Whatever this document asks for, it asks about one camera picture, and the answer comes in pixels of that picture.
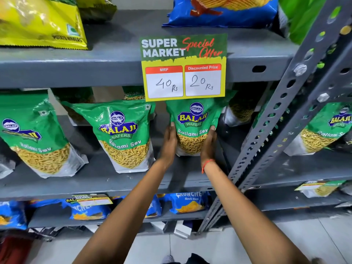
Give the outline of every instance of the tiled floor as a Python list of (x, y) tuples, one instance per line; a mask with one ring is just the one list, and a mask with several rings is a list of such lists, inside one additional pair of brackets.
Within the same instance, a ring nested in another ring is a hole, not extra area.
[[(352, 264), (351, 216), (292, 221), (278, 226), (308, 258), (321, 257), (327, 264)], [(27, 264), (69, 264), (86, 242), (87, 239), (70, 239), (38, 244)], [(199, 254), (211, 264), (251, 263), (234, 230), (226, 228), (188, 240), (175, 235), (138, 236), (125, 264), (160, 264), (170, 253), (181, 263), (191, 253)]]

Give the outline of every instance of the hex bolt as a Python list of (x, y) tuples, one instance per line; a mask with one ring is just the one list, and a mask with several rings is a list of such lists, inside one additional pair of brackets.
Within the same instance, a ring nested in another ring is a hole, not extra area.
[(295, 67), (293, 72), (296, 74), (296, 77), (303, 75), (307, 71), (307, 66), (305, 64), (300, 64)]
[(328, 93), (322, 93), (321, 95), (318, 96), (317, 100), (319, 103), (325, 102), (330, 98), (330, 95)]

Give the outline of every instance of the balaji wafers logo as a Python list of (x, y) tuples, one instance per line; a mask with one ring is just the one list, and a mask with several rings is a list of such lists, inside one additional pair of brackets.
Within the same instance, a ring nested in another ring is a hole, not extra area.
[(125, 122), (125, 119), (125, 115), (121, 111), (113, 111), (110, 114), (110, 123), (100, 125), (99, 130), (109, 134), (112, 140), (130, 139), (138, 130), (138, 124), (136, 122)]
[(42, 136), (39, 132), (36, 132), (32, 129), (20, 129), (20, 125), (14, 121), (13, 119), (4, 119), (2, 121), (2, 127), (4, 128), (2, 131), (11, 135), (18, 135), (23, 139), (29, 139), (34, 142), (40, 141)]
[(199, 102), (194, 102), (189, 107), (189, 112), (181, 112), (177, 116), (179, 123), (187, 127), (200, 127), (208, 116), (208, 112), (203, 114), (204, 106)]
[(332, 128), (334, 127), (341, 127), (344, 128), (347, 124), (352, 122), (351, 114), (348, 113), (350, 111), (349, 107), (344, 107), (340, 110), (340, 113), (334, 115), (329, 121), (328, 125)]

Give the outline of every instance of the perforated metal upright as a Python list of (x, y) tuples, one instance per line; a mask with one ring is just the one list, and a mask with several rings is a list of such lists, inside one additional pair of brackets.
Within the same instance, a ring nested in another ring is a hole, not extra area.
[[(340, 13), (331, 18), (330, 15), (336, 7), (341, 7)], [(351, 11), (352, 0), (327, 0), (324, 4), (257, 124), (247, 135), (245, 144), (228, 174), (243, 192), (251, 187), (261, 172), (327, 102), (352, 99), (346, 94), (352, 92), (349, 85), (352, 59), (348, 57), (352, 55), (352, 34), (339, 38), (341, 28), (351, 19)], [(326, 56), (328, 48), (336, 40), (336, 50)], [(309, 57), (308, 52), (312, 48), (314, 53)], [(315, 71), (321, 59), (325, 66)], [(307, 80), (309, 87), (304, 86)], [(297, 101), (290, 107), (290, 113), (285, 114), (284, 120), (279, 122), (295, 97)], [(198, 232), (211, 228), (223, 215), (226, 213), (220, 200), (216, 198)]]

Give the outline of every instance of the left arm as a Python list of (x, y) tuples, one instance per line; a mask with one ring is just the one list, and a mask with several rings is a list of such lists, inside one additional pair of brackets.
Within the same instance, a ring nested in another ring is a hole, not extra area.
[(165, 171), (174, 161), (176, 145), (176, 129), (172, 122), (165, 131), (161, 157), (98, 228), (73, 264), (125, 262)]

